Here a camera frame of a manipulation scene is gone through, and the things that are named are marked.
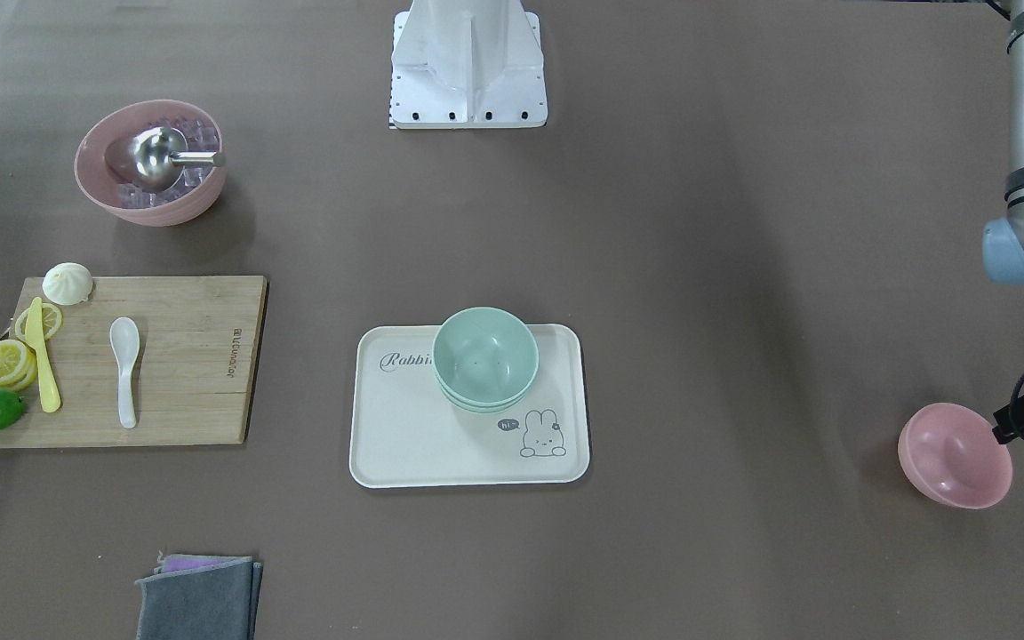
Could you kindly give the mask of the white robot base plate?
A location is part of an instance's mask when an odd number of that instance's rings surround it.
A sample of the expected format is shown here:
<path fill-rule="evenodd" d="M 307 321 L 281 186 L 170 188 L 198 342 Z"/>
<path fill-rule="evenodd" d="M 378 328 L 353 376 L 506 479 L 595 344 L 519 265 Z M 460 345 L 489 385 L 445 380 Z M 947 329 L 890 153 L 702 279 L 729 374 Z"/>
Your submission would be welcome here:
<path fill-rule="evenodd" d="M 388 124 L 396 130 L 543 127 L 540 18 L 520 1 L 414 1 L 393 19 Z"/>

